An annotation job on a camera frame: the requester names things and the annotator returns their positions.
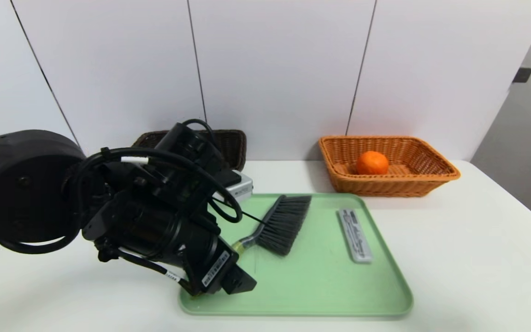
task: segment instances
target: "light green tray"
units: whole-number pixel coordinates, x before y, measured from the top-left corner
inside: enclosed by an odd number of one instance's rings
[[[261,217],[277,194],[255,194],[242,209]],[[371,263],[354,263],[337,211],[352,208],[372,250]],[[253,232],[256,221],[219,220],[230,244]],[[193,315],[396,316],[413,306],[413,295],[382,240],[364,202],[352,194],[314,194],[303,228],[284,258],[255,246],[239,261],[257,280],[251,292],[192,298],[182,290],[179,303]]]

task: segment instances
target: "brush bristles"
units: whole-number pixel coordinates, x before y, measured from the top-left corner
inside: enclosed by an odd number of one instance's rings
[[[257,244],[274,254],[288,255],[302,228],[310,200],[311,196],[282,198],[271,217],[264,220],[265,227],[257,237]]]

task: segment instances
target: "white label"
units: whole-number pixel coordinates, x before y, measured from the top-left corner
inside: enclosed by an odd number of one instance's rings
[[[171,272],[169,270],[167,270],[167,273],[165,273],[165,275],[169,279],[175,280],[175,282],[179,282],[182,279],[179,275],[177,275],[177,274],[175,274],[175,273],[173,273],[173,272]]]
[[[230,257],[230,254],[226,251],[223,251],[221,256],[208,270],[208,273],[206,273],[204,278],[202,278],[202,284],[204,284],[204,287],[208,287],[208,285],[214,279],[214,277],[218,274],[218,272],[221,271],[221,268],[225,265],[229,257]]]

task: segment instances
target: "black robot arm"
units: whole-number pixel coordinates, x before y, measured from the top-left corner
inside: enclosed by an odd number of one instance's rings
[[[204,125],[208,138],[187,127]],[[123,258],[176,280],[190,294],[250,291],[255,280],[236,265],[220,238],[210,204],[238,222],[242,210],[215,179],[224,163],[201,120],[176,124],[155,149],[107,149],[85,158],[69,139],[42,130],[0,136],[0,244],[45,254],[82,231],[99,260]],[[234,216],[212,201],[215,191]],[[59,239],[35,246],[29,243]],[[182,267],[178,277],[162,262]]]

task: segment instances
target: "white table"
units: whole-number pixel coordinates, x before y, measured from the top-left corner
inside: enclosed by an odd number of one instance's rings
[[[78,237],[53,254],[0,247],[0,331],[531,332],[531,212],[468,162],[424,198],[363,198],[415,304],[398,320],[196,317],[179,286]],[[322,162],[249,161],[256,193],[332,192]]]

